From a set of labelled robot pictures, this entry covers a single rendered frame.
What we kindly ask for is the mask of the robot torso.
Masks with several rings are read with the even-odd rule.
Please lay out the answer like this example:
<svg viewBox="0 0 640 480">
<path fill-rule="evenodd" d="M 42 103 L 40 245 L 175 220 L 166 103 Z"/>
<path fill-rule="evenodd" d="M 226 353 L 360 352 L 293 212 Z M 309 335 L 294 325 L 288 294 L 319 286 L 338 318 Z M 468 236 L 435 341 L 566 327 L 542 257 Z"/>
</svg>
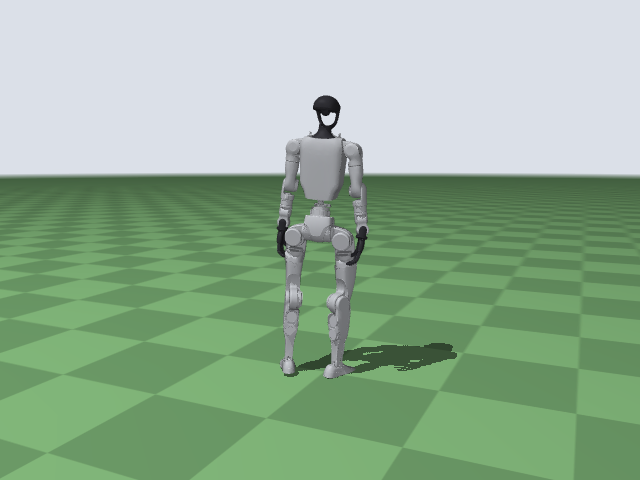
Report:
<svg viewBox="0 0 640 480">
<path fill-rule="evenodd" d="M 315 135 L 315 134 L 314 134 Z M 324 201 L 337 199 L 344 183 L 347 157 L 343 153 L 346 141 L 335 138 L 312 138 L 311 131 L 300 144 L 300 184 L 307 199 L 318 200 L 304 219 L 303 236 L 314 242 L 331 242 L 331 227 L 334 217 L 330 217 L 331 204 Z"/>
</svg>

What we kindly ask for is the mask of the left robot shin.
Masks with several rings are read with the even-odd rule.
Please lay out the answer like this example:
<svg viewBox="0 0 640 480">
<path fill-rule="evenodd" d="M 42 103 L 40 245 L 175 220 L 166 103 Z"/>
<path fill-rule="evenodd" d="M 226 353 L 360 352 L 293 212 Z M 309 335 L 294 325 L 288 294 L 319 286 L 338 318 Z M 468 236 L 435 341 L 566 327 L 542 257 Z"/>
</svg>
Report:
<svg viewBox="0 0 640 480">
<path fill-rule="evenodd" d="M 289 301 L 290 301 L 290 291 L 285 291 L 285 300 L 284 300 L 284 314 L 283 314 L 283 330 L 285 336 L 285 357 L 284 361 L 287 360 L 287 357 L 290 357 L 290 360 L 293 358 L 293 347 L 294 340 L 296 337 L 296 333 L 298 330 L 298 322 L 299 322 L 299 308 L 289 309 Z"/>
</svg>

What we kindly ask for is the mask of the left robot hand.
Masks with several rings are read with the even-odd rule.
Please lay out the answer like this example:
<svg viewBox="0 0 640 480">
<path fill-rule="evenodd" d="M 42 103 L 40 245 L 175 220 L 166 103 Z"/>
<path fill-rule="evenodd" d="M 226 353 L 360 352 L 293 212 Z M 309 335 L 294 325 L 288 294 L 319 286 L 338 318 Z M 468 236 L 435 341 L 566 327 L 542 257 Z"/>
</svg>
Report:
<svg viewBox="0 0 640 480">
<path fill-rule="evenodd" d="M 277 229 L 278 229 L 277 251 L 278 251 L 278 254 L 280 254 L 282 257 L 285 257 L 285 251 L 284 251 L 283 244 L 286 247 L 285 231 L 287 231 L 287 229 L 288 229 L 288 227 L 286 227 L 286 220 L 285 219 L 280 219 L 279 220 L 279 225 L 278 225 Z"/>
</svg>

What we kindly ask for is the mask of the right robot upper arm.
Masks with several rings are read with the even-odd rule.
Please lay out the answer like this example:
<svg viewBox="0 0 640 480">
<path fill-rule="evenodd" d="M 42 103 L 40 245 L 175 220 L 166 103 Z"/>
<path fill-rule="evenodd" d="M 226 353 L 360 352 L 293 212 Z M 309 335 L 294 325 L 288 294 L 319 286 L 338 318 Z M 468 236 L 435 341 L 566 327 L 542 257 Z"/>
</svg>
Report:
<svg viewBox="0 0 640 480">
<path fill-rule="evenodd" d="M 361 198 L 361 186 L 363 178 L 363 150 L 357 143 L 342 141 L 343 153 L 349 158 L 349 195 L 353 198 Z"/>
</svg>

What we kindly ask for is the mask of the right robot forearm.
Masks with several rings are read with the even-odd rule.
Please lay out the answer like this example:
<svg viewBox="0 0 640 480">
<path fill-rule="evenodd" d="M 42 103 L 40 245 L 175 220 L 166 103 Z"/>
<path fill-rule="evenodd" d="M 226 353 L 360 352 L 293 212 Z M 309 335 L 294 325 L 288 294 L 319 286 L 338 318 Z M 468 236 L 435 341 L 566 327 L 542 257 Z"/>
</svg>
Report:
<svg viewBox="0 0 640 480">
<path fill-rule="evenodd" d="M 359 234 L 359 229 L 361 226 L 365 226 L 367 228 L 367 233 L 369 233 L 369 227 L 367 226 L 368 217 L 367 217 L 367 188 L 365 184 L 361 186 L 361 199 L 357 199 L 352 202 L 354 207 L 354 218 L 356 223 L 356 233 Z"/>
</svg>

